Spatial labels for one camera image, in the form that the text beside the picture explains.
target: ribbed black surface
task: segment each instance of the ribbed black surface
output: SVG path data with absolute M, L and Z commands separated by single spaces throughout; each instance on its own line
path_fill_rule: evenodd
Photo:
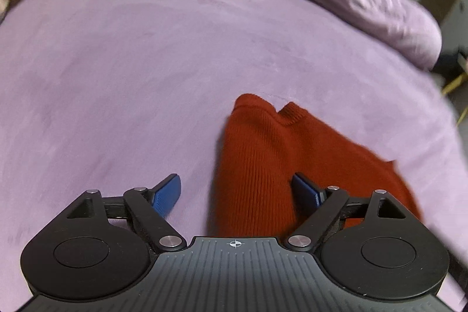
M 65 303 L 37 297 L 23 312 L 447 312 L 435 297 L 406 303 L 361 299 L 336 286 L 309 254 L 275 239 L 197 238 L 161 255 L 133 288 L 106 300 Z

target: crosshair marking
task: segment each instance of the crosshair marking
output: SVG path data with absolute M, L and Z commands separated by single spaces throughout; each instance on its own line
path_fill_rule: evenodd
M 245 243 L 242 243 L 239 241 L 232 241 L 232 242 L 229 242 L 228 244 L 232 247 L 239 247 L 241 244 L 245 244 Z

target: red knit sweater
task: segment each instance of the red knit sweater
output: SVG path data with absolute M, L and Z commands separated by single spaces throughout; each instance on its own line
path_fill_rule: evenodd
M 290 182 L 302 172 L 320 187 L 337 185 L 351 196 L 385 189 L 419 217 L 416 203 L 395 173 L 294 103 L 278 113 L 265 100 L 240 96 L 228 120 L 215 182 L 220 237 L 284 236 L 296 215 Z

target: blue finger pad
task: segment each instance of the blue finger pad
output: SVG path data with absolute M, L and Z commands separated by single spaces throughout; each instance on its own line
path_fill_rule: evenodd
M 320 194 L 311 188 L 299 176 L 293 176 L 291 187 L 293 190 L 294 200 L 301 209 L 312 213 L 319 208 L 321 204 Z
M 166 218 L 180 197 L 180 177 L 175 176 L 154 195 L 153 208 L 158 214 Z

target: lavender bedsheet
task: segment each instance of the lavender bedsheet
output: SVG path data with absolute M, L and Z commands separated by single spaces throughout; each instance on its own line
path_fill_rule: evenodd
M 426 223 L 468 247 L 448 104 L 396 50 L 308 0 L 22 0 L 0 47 L 2 312 L 30 297 L 24 245 L 86 189 L 178 173 L 169 221 L 204 234 L 223 125 L 245 92 L 294 101 L 395 160 Z

